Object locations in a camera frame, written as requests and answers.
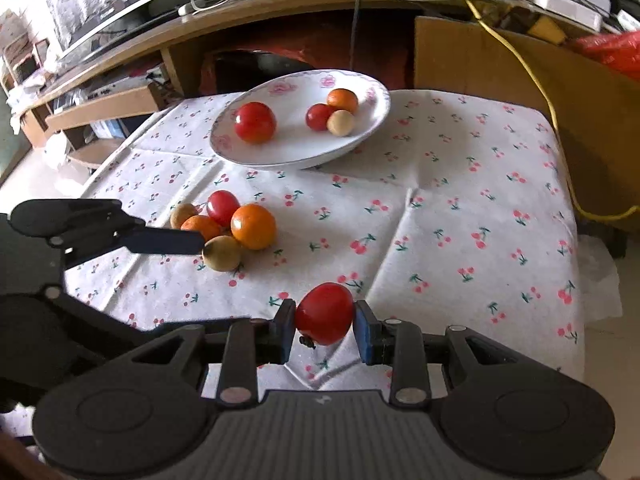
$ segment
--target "power strip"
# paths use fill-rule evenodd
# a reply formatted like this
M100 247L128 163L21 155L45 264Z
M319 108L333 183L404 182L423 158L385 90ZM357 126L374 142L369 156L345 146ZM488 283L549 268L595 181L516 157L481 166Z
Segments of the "power strip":
M588 27L595 32L599 32L602 27L602 16L585 6L572 2L571 0L529 0L545 10L560 14Z

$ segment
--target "tan fruit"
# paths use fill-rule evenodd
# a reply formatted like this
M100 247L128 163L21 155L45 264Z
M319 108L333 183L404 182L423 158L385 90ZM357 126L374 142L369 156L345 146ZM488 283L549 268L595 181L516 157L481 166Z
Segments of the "tan fruit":
M193 204L178 204L171 213L171 227L180 229L182 224L197 214L198 210Z
M336 137L345 137L356 125L356 119L347 110L338 110L326 122L327 129Z
M202 259L219 272L234 270L240 264L240 244L231 236L216 236L204 244Z

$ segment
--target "tomato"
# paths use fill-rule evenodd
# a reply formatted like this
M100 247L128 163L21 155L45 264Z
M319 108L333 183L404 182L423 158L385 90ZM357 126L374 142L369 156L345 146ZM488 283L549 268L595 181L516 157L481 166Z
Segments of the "tomato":
M261 144L276 132L276 116L264 103L245 103L236 112L234 129L244 142Z
M326 130L326 122L336 110L337 108L324 103L315 104L306 111L306 125L316 132L323 132Z
M211 193L207 200L207 214L215 220L216 224L228 228L231 225L231 217L240 207L238 199L233 193L219 190Z
M358 109L358 96L346 88L336 88L329 92L326 103L338 110L347 110L350 114L354 114Z
M247 249L260 251L275 241L276 219L261 205L243 205L231 218L231 234Z
M323 283L309 291L296 308L296 328L319 345L340 341L353 320L351 293L338 283Z
M191 218L187 218L182 224L181 229L185 231L197 231L204 238L205 242L208 242L216 236L220 236L220 226L216 224L211 218L204 215L196 215Z

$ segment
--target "tablecloth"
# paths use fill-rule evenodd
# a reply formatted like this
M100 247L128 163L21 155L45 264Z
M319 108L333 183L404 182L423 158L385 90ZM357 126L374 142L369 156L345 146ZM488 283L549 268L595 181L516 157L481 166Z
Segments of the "tablecloth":
M464 324L580 379L577 235L552 129L536 110L440 91L392 92L384 125L346 156L304 171L258 171L212 156L210 124L235 95L187 100L144 124L95 173L85 198L168 226L178 203L217 189L276 217L267 250L234 272L200 256L126 249L66 273L68 292L142 330L166 320L273 317L322 282L345 285L380 318L424 332ZM212 365L204 395L213 396ZM294 343L268 388L388 392L390 369L359 363L351 333Z

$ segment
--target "white plate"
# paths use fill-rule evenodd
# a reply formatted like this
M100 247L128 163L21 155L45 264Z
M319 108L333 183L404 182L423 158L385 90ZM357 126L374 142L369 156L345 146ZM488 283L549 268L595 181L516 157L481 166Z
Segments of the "white plate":
M347 137L315 132L305 123L311 105L326 102L334 88L358 96L356 125ZM264 144L248 144L234 131L236 110L245 103L266 104L276 116L276 133ZM249 168L302 170L351 151L369 137L389 113L391 99L376 79L348 70L309 70L261 84L228 104L211 127L210 143L217 156Z

